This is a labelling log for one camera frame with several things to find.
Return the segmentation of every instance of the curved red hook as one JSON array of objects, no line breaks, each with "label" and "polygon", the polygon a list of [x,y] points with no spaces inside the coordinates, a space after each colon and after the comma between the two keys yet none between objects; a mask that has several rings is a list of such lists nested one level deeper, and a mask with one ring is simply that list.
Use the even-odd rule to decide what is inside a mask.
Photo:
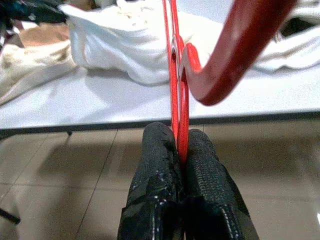
[{"label": "curved red hook", "polygon": [[172,128],[183,170],[188,153],[188,87],[195,99],[204,105],[214,105],[223,100],[279,29],[297,1],[235,0],[213,54],[203,68],[197,49],[191,43],[184,46],[179,35],[176,0],[169,1],[172,43],[166,0],[162,0],[171,86]]},{"label": "curved red hook", "polygon": [[235,0],[204,68],[201,68],[197,49],[186,44],[181,71],[185,71],[195,99],[204,105],[223,100],[274,36],[295,3],[296,0]]}]

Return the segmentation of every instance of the white cloth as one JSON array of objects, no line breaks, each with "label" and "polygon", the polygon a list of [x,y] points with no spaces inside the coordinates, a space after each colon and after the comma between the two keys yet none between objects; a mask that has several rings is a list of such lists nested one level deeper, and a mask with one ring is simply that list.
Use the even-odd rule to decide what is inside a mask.
[{"label": "white cloth", "polygon": [[[293,18],[320,24],[318,0],[300,0],[289,14]],[[305,69],[320,63],[320,25],[308,28],[288,37],[274,39],[266,46],[254,64],[264,72],[274,72],[281,67]]]},{"label": "white cloth", "polygon": [[[301,4],[297,9],[306,8],[306,1]],[[70,5],[62,5],[60,9],[70,17],[72,57],[78,65],[86,68],[116,68],[145,85],[168,81],[161,0],[117,0],[117,5],[100,12],[86,12]],[[218,41],[222,24],[184,12],[178,13],[178,20],[184,43],[195,45],[200,63],[204,66]],[[253,67],[274,72],[283,66],[302,69],[319,62],[320,27],[315,26],[282,38],[279,42],[271,40]]]},{"label": "white cloth", "polygon": [[75,67],[70,40],[26,48],[6,44],[0,54],[0,105]]},{"label": "white cloth", "polygon": [[[169,80],[167,42],[161,0],[126,2],[101,12],[71,5],[60,9],[69,16],[72,57],[86,68],[119,69],[134,81],[158,85]],[[180,35],[198,48],[205,63],[219,37],[221,24],[192,14],[179,13]],[[212,29],[203,38],[201,29]]]}]

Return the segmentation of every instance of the tile floor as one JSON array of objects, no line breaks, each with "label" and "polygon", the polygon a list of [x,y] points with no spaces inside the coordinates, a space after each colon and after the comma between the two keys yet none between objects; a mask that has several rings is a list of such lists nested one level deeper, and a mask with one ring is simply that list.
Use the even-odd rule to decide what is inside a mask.
[{"label": "tile floor", "polygon": [[[320,239],[320,120],[195,126],[213,140],[262,240]],[[115,240],[142,129],[0,142],[1,240]]]}]

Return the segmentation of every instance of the beige floor tile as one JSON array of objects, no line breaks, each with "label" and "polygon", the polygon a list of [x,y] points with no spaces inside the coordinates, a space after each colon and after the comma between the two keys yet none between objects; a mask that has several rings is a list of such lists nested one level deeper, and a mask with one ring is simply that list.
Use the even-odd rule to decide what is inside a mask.
[{"label": "beige floor tile", "polygon": [[[220,161],[242,194],[297,199],[320,197],[317,137],[307,121],[287,124],[290,127],[282,122],[271,122],[221,125],[219,130],[206,128],[209,138],[215,139],[213,143]],[[283,134],[284,137],[280,134],[299,125],[307,129],[305,133],[298,130],[297,134]]]},{"label": "beige floor tile", "polygon": [[1,207],[21,217],[15,226],[0,219],[0,239],[74,239],[92,189],[13,186]]},{"label": "beige floor tile", "polygon": [[129,189],[141,158],[143,131],[118,131],[97,184],[98,189]]},{"label": "beige floor tile", "polygon": [[204,126],[203,125],[189,125],[189,129],[199,129],[199,130],[203,131]]},{"label": "beige floor tile", "polygon": [[95,190],[77,240],[116,240],[128,191]]},{"label": "beige floor tile", "polygon": [[315,138],[317,136],[310,120],[205,125],[204,132],[214,142],[256,139],[285,140],[288,138]]},{"label": "beige floor tile", "polygon": [[0,183],[13,184],[47,134],[14,135],[0,142]]},{"label": "beige floor tile", "polygon": [[116,132],[49,134],[16,183],[94,188]]},{"label": "beige floor tile", "polygon": [[241,193],[255,196],[320,198],[316,142],[218,142],[217,154]]},{"label": "beige floor tile", "polygon": [[0,203],[4,196],[9,192],[12,185],[10,184],[0,184]]},{"label": "beige floor tile", "polygon": [[253,224],[262,240],[318,240],[319,202],[263,199],[244,196]]},{"label": "beige floor tile", "polygon": [[317,136],[320,138],[320,119],[311,120],[311,125],[313,130],[317,133]]}]

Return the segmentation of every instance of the white table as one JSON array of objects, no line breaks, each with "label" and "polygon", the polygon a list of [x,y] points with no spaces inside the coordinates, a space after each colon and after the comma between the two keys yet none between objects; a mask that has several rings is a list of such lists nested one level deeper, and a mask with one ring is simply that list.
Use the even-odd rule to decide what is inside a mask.
[{"label": "white table", "polygon": [[[195,5],[185,0],[178,7],[223,22],[231,3],[204,0]],[[249,70],[224,101],[210,107],[190,96],[192,124],[319,116],[320,65],[273,74]],[[152,121],[169,124],[170,118],[168,84],[145,87],[120,71],[80,67],[0,106],[0,135],[134,128]]]}]

